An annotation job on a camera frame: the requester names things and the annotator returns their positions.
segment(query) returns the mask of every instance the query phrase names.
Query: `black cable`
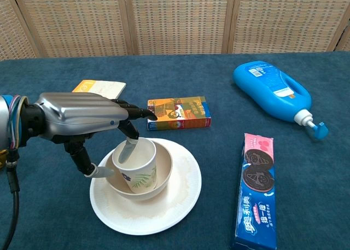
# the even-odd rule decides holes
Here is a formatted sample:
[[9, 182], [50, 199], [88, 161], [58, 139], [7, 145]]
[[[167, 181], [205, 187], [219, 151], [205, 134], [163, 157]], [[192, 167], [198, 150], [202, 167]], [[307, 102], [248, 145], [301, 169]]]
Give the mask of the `black cable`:
[[19, 159], [18, 150], [10, 149], [9, 153], [7, 154], [7, 160], [6, 160], [6, 174], [9, 181], [10, 191], [13, 194], [13, 213], [12, 213], [10, 230], [7, 234], [2, 250], [7, 250], [7, 248], [11, 243], [12, 237], [15, 234], [18, 214], [20, 209], [20, 197], [19, 197], [20, 186], [18, 184], [18, 178], [17, 178], [17, 172], [16, 172], [18, 159]]
[[4, 246], [2, 247], [2, 250], [7, 250], [7, 248], [9, 247], [9, 245], [11, 243], [12, 237], [15, 234], [19, 209], [20, 209], [19, 192], [15, 191], [15, 192], [13, 192], [13, 212], [12, 212], [11, 226], [10, 226], [10, 230], [7, 234]]

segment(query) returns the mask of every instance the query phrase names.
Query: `paper plate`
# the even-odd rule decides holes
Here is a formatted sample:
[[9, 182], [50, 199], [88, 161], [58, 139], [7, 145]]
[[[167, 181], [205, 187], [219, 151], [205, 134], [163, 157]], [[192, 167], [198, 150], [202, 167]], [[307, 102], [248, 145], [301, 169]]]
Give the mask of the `paper plate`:
[[[147, 201], [120, 196], [105, 178], [93, 178], [90, 201], [98, 218], [115, 231], [128, 235], [149, 235], [180, 222], [194, 207], [202, 187], [201, 171], [192, 154], [183, 146], [165, 139], [151, 139], [164, 146], [173, 159], [167, 187]], [[104, 166], [111, 151], [100, 163]]]

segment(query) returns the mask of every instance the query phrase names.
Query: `book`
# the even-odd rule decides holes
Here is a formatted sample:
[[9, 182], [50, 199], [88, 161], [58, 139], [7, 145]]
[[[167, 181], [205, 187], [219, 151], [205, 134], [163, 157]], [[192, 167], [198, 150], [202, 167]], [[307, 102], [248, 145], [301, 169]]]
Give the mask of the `book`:
[[105, 98], [114, 99], [119, 97], [125, 86], [126, 83], [123, 82], [84, 79], [72, 92], [91, 92]]
[[212, 122], [203, 96], [149, 100], [147, 108], [158, 118], [147, 120], [149, 131], [210, 127]]

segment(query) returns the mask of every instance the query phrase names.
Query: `oreo cookie package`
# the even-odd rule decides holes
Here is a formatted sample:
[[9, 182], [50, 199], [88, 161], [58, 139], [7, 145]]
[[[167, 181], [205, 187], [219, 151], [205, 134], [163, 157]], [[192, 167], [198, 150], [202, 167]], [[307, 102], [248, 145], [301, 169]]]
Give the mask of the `oreo cookie package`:
[[273, 138], [244, 134], [233, 249], [277, 249]]

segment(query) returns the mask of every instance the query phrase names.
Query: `white bowl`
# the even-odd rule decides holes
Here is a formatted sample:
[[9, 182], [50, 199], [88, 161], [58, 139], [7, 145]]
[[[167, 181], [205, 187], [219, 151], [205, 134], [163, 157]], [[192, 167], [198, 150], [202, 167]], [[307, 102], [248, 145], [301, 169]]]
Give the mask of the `white bowl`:
[[114, 170], [114, 175], [107, 177], [109, 185], [122, 197], [133, 200], [133, 201], [144, 201], [151, 199], [159, 194], [167, 185], [171, 170], [173, 167], [173, 160], [169, 151], [161, 144], [154, 142], [156, 146], [156, 165], [157, 165], [157, 185], [156, 187], [148, 192], [135, 194], [129, 186], [126, 184], [123, 176], [119, 170], [114, 166], [112, 156], [107, 159], [106, 167]]

